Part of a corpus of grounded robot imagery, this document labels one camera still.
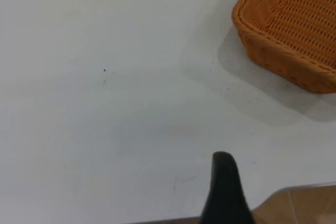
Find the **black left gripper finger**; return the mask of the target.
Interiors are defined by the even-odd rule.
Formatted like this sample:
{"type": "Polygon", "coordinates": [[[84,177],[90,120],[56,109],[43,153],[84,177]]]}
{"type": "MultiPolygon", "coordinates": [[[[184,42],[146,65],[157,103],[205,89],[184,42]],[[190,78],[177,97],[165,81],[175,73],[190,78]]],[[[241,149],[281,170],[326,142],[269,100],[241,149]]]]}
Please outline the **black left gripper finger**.
{"type": "Polygon", "coordinates": [[[254,223],[233,156],[216,152],[212,159],[211,183],[200,223],[254,223]]]}

